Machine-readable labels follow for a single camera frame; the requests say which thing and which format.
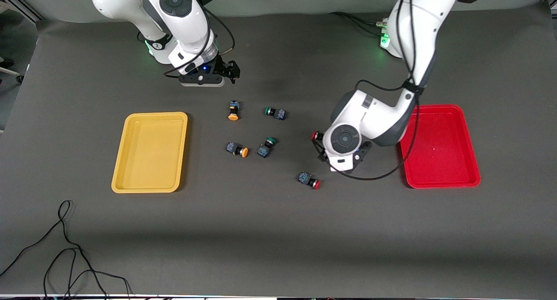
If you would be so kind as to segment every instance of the caster wheel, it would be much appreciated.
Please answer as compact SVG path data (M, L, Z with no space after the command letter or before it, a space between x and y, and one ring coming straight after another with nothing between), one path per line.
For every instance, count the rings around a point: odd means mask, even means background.
M12 67L13 64L14 63L12 59L4 59L4 62L0 62L0 67L8 68L8 67Z

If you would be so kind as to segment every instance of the red tray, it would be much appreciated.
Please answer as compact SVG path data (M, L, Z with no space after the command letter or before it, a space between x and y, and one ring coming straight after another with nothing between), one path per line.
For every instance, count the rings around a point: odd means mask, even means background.
M402 156L416 125L416 109L400 141ZM410 156L404 163L406 181L412 188L476 187L480 171L464 113L454 104L420 106L418 133Z

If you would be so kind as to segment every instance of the gray wall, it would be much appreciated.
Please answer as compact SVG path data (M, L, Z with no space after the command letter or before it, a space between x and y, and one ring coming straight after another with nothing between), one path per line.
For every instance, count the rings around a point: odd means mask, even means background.
M89 23L107 21L91 0L26 0L48 19ZM351 13L390 11L396 0L214 0L207 5L220 16L249 16L272 13ZM540 0L480 0L457 3L456 10L511 9Z

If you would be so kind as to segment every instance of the yellow tray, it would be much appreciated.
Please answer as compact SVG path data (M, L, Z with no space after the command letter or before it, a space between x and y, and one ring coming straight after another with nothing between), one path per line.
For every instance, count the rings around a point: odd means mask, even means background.
M171 193L180 185L188 116L134 113L126 118L112 177L115 193Z

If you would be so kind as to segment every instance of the table surface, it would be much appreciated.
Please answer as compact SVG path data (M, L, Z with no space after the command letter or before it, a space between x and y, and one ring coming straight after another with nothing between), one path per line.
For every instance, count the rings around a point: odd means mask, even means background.
M384 14L363 15L378 20ZM70 238L97 270L128 278L134 293L298 297L557 298L557 42L549 8L453 12L423 104L466 115L482 182L415 190L402 173L348 180L316 159L309 137L361 78L397 86L401 60L342 17L224 19L241 78L184 88L164 78L128 23L40 24L25 82L0 139L0 267L56 221L72 199ZM226 34L219 26L221 44ZM363 88L393 104L397 95ZM226 117L242 102L241 120ZM288 110L284 121L266 106ZM189 115L182 187L115 194L110 188L125 118ZM278 138L272 156L242 159ZM373 147L355 174L398 163ZM313 191L300 171L323 180ZM61 229L0 278L2 293L41 293ZM64 292L70 256L50 275ZM124 293L118 280L102 280ZM99 293L91 277L76 290Z

